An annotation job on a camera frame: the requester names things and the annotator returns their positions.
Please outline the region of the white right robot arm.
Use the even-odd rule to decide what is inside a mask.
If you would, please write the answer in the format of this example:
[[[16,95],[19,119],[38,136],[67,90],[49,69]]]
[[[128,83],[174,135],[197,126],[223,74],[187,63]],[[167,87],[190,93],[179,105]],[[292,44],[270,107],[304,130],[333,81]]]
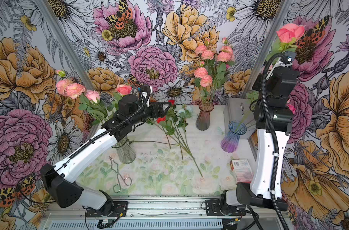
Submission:
[[[259,92],[252,103],[258,136],[256,170],[251,182],[239,182],[236,189],[240,204],[286,211],[282,200],[281,175],[284,149],[292,131],[293,112],[287,106],[297,84],[299,72],[292,69],[296,53],[277,53],[267,61],[272,70],[258,76],[253,89]]]

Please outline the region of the blue purple glass vase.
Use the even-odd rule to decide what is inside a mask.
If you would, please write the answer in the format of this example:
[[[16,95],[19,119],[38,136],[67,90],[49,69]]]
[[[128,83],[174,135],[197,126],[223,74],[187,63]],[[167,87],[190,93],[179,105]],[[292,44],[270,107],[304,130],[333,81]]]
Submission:
[[[228,125],[228,133],[221,141],[221,148],[228,153],[235,152],[242,135],[247,132],[246,125],[240,121],[232,121]]]

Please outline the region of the metal scissors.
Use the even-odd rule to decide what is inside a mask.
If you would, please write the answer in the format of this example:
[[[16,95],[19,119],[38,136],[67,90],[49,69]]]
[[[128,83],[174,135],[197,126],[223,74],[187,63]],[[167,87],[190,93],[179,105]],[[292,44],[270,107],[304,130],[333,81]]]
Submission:
[[[132,179],[130,176],[123,176],[119,172],[119,164],[116,163],[116,161],[109,157],[110,163],[111,163],[111,170],[116,174],[116,180],[117,183],[113,186],[114,193],[119,193],[122,190],[122,185],[124,186],[131,186],[132,185]]]

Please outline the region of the floral table mat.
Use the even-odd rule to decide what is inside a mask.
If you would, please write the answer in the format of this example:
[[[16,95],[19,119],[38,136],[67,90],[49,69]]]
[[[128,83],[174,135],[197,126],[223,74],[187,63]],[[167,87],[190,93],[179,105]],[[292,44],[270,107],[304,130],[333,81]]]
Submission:
[[[80,174],[78,182],[113,196],[218,196],[235,189],[237,181],[230,168],[235,155],[222,150],[222,136],[196,132],[188,133],[187,140],[202,177],[192,159],[184,152],[182,161],[180,147],[167,144],[159,133],[153,138],[130,138],[130,146],[136,151],[136,159],[130,164],[121,163],[117,151],[110,148]],[[132,179],[132,185],[122,185],[119,193],[113,191],[117,180],[109,157],[119,164],[123,176]]]

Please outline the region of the pink flower stems on table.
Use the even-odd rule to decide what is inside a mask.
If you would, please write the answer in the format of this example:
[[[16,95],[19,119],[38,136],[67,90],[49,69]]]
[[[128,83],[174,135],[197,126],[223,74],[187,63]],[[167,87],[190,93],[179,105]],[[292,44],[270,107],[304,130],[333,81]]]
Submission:
[[[192,111],[187,105],[181,105],[179,109],[176,109],[177,105],[172,99],[164,102],[164,105],[168,106],[165,109],[166,115],[164,117],[148,118],[146,122],[150,125],[156,125],[165,133],[167,138],[170,137],[180,147],[182,161],[184,160],[183,154],[185,152],[192,159],[202,177],[202,171],[190,150],[187,140],[186,128],[188,126],[188,119],[192,117]]]

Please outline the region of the clear glass vase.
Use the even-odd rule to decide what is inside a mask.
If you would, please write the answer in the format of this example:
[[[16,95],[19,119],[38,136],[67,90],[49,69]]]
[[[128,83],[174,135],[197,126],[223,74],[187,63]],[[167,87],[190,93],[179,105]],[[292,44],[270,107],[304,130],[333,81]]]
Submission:
[[[136,159],[136,151],[130,146],[128,137],[124,137],[112,148],[117,151],[119,160],[123,164],[130,164]]]

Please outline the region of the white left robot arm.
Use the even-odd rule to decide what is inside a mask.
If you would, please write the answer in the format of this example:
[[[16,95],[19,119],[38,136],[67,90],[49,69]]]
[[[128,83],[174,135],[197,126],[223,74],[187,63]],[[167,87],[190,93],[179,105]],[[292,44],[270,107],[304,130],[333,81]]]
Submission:
[[[94,136],[65,159],[54,165],[46,164],[40,170],[46,191],[60,208],[80,203],[106,213],[112,208],[111,197],[101,190],[79,185],[79,175],[103,152],[124,139],[130,132],[149,118],[163,118],[172,102],[150,102],[152,88],[143,85],[139,95],[125,95],[118,102],[118,109]]]

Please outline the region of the twelfth pink rose stem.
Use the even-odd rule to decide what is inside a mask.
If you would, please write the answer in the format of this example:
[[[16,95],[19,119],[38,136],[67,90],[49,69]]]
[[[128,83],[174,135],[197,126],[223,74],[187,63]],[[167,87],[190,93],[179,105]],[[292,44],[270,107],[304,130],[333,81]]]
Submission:
[[[294,52],[297,49],[296,43],[305,33],[303,25],[286,24],[277,32],[276,41],[272,45],[270,55],[284,53],[285,51]]]

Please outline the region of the grey metal box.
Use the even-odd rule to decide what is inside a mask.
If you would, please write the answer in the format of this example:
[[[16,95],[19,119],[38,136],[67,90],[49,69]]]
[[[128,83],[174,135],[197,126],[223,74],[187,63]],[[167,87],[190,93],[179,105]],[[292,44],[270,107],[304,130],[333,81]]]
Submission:
[[[223,111],[225,133],[229,132],[229,124],[232,121],[240,121],[246,125],[246,133],[241,136],[241,139],[249,139],[256,130],[256,121],[254,114],[250,110],[251,102],[248,99],[242,98],[228,98],[226,107]]]

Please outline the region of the red small box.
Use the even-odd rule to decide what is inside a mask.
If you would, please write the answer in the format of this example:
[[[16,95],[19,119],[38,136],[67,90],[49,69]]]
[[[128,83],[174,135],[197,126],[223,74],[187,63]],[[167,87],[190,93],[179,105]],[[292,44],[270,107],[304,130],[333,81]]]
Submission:
[[[230,167],[237,182],[252,182],[253,172],[247,159],[233,159],[230,161]]]

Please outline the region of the dark pink glass vase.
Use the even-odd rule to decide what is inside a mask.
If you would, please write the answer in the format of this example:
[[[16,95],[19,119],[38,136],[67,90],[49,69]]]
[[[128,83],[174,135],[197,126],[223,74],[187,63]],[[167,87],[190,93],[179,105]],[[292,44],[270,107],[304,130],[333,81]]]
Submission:
[[[196,128],[205,131],[210,126],[211,112],[214,110],[214,105],[211,102],[200,103],[198,105],[200,112],[196,120]]]

